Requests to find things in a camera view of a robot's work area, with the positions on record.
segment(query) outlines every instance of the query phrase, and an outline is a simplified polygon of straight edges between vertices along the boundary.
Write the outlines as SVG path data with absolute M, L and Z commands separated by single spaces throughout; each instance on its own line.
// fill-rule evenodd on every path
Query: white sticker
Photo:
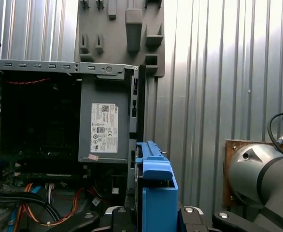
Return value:
M 119 194 L 119 188 L 113 188 L 112 194 Z
M 93 199 L 93 201 L 92 201 L 92 204 L 94 205 L 94 206 L 98 206 L 98 204 L 101 202 L 101 199 L 100 198 L 94 198 Z
M 118 152 L 118 107 L 92 103 L 90 152 Z
M 98 157 L 98 156 L 92 155 L 92 154 L 89 154 L 88 158 L 91 159 L 91 160 L 95 160 L 95 161 L 98 161 L 98 160 L 99 160 L 99 157 Z

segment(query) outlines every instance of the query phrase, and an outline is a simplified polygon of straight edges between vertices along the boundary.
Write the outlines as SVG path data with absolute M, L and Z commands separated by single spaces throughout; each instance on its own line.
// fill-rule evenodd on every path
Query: regulatory label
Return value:
M 92 103 L 90 152 L 118 152 L 118 107 Z

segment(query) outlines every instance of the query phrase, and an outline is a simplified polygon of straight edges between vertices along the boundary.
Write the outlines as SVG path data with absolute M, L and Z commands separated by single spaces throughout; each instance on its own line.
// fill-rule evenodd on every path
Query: metal bracket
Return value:
M 99 79 L 124 80 L 125 69 L 138 66 L 87 62 L 53 62 L 0 59 L 0 70 L 94 74 Z
M 104 63 L 80 63 L 80 73 L 95 74 L 99 79 L 124 80 L 125 69 L 138 70 L 131 65 L 104 64 Z

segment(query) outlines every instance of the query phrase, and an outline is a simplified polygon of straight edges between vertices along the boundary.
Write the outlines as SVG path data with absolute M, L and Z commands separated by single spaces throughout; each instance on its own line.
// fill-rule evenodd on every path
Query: red cable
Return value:
M 28 81 L 28 82 L 14 82 L 14 81 L 6 81 L 6 83 L 11 84 L 11 85 L 34 85 L 38 83 L 42 83 L 45 81 L 49 81 L 50 78 L 45 78 L 41 80 L 36 80 L 36 81 Z

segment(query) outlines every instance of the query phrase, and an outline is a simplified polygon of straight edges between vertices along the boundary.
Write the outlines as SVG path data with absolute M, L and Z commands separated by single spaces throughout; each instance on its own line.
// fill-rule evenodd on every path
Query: blue plastic bracket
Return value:
M 165 158 L 157 145 L 148 141 L 137 143 L 141 146 L 143 158 L 137 158 L 136 162 L 143 164 L 142 177 L 147 180 L 172 180 L 173 172 L 170 161 Z
M 142 231 L 177 231 L 178 186 L 170 161 L 163 156 L 157 145 L 148 141 L 141 146 L 142 158 L 135 162 L 142 165 L 145 180 L 169 181 L 169 187 L 142 189 Z

